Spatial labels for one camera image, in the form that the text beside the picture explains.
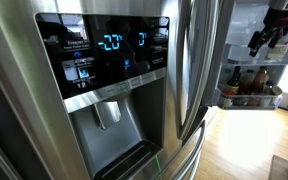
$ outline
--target refrigerator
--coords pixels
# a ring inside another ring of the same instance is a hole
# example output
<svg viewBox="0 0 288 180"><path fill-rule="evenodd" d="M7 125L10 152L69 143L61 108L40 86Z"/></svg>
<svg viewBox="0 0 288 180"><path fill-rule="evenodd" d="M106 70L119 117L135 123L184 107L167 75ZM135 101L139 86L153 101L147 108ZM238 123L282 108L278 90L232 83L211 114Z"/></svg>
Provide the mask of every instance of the refrigerator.
<svg viewBox="0 0 288 180"><path fill-rule="evenodd" d="M221 105L236 66L267 66L277 84L288 65L288 50L248 55L267 9L259 0L0 1L0 172L193 179L211 106L273 110L282 98Z"/></svg>

